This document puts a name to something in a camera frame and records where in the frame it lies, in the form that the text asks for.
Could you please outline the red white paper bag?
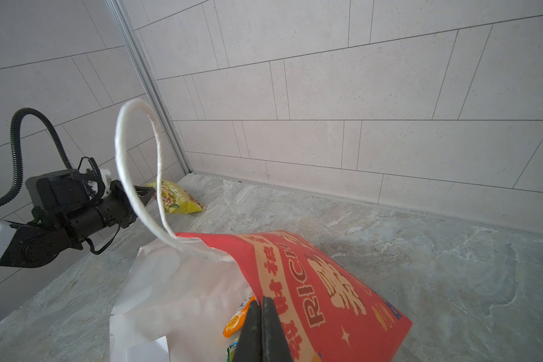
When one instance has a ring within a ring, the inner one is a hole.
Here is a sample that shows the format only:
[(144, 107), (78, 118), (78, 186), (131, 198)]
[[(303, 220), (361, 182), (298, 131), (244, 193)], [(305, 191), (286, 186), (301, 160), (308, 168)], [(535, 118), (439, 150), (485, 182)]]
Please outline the red white paper bag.
[[(116, 167), (132, 186), (125, 135), (133, 116), (160, 123), (145, 101), (116, 122)], [(226, 361), (223, 330), (241, 303), (272, 298), (293, 361), (391, 361), (412, 321), (302, 236), (176, 233), (143, 205), (155, 240), (141, 247), (110, 317), (113, 361)]]

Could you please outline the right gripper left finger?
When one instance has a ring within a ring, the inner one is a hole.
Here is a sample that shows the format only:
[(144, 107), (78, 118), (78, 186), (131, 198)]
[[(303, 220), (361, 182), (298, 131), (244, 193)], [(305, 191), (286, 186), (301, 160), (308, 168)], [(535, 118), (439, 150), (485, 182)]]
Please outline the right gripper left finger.
[(262, 361), (261, 311), (258, 301), (250, 303), (232, 362)]

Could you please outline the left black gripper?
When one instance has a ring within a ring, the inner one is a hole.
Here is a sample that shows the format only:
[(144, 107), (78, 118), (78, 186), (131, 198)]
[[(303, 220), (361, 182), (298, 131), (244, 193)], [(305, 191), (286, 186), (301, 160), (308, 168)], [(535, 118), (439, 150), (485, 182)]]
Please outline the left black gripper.
[(27, 224), (0, 223), (0, 266), (39, 268), (54, 261), (67, 249), (99, 255), (109, 246), (97, 250), (91, 236), (105, 228), (125, 229), (137, 219), (135, 207), (145, 207), (156, 190), (147, 186), (130, 186), (128, 196), (118, 180), (109, 186), (92, 173), (61, 170), (26, 181), (33, 202), (33, 221)]

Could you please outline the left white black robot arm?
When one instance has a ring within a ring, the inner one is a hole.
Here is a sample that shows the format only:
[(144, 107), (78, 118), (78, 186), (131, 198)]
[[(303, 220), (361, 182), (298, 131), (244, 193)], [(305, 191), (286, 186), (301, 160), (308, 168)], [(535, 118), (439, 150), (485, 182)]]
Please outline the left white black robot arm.
[(60, 170), (27, 180), (34, 205), (33, 221), (0, 220), (0, 266), (39, 268), (67, 249), (101, 254), (90, 239), (109, 227), (125, 229), (135, 214), (122, 183), (102, 169)]

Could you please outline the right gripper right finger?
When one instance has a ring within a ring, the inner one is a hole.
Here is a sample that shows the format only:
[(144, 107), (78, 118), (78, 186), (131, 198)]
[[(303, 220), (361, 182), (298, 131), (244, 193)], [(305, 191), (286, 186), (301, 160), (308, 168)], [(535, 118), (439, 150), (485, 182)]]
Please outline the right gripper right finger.
[(261, 344), (263, 362), (293, 362), (278, 311), (269, 297), (262, 300)]

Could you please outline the orange snack packet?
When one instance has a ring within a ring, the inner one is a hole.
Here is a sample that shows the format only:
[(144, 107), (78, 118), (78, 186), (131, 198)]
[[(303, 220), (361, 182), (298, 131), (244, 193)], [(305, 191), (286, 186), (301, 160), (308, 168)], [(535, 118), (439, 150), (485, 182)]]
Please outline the orange snack packet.
[(244, 326), (245, 319), (247, 317), (247, 312), (250, 308), (250, 304), (256, 301), (256, 297), (253, 294), (250, 294), (238, 307), (235, 314), (232, 315), (228, 324), (224, 327), (223, 336), (226, 338), (231, 337), (234, 333), (241, 330)]

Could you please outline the yellow green chips packet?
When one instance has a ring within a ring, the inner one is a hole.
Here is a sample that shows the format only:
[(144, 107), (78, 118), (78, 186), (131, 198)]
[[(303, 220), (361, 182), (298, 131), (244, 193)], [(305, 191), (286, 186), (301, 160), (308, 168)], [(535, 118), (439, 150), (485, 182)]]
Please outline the yellow green chips packet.
[(145, 187), (154, 188), (153, 198), (163, 206), (167, 214), (195, 214), (207, 209), (177, 183), (161, 181), (160, 193), (157, 192), (158, 187), (155, 181), (146, 184)]

